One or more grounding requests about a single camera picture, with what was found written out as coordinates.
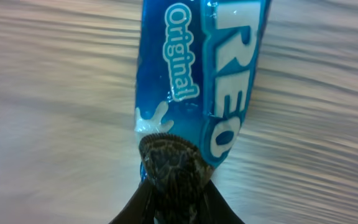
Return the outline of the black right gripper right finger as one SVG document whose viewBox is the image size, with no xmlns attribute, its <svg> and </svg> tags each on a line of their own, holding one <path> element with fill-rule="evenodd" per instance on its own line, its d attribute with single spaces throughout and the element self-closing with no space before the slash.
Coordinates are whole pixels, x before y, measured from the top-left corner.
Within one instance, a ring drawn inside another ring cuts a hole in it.
<svg viewBox="0 0 358 224">
<path fill-rule="evenodd" d="M 245 224 L 234 213 L 212 180 L 205 185 L 200 200 L 200 223 Z"/>
</svg>

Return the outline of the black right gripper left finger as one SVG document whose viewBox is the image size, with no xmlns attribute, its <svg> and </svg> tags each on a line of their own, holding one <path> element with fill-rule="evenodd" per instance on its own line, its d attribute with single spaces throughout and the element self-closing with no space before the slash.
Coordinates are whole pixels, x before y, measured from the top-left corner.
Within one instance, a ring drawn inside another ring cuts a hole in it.
<svg viewBox="0 0 358 224">
<path fill-rule="evenodd" d="M 119 214 L 109 224 L 154 224 L 153 185 L 144 180 Z"/>
</svg>

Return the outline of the blue oreo packet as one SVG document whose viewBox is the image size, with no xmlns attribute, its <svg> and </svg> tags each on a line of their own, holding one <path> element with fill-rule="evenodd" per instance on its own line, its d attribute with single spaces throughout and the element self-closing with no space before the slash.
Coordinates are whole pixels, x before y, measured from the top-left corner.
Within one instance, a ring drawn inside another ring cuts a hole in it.
<svg viewBox="0 0 358 224">
<path fill-rule="evenodd" d="M 156 222 L 200 223 L 204 187 L 246 119 L 270 6 L 144 0 L 134 131 Z"/>
</svg>

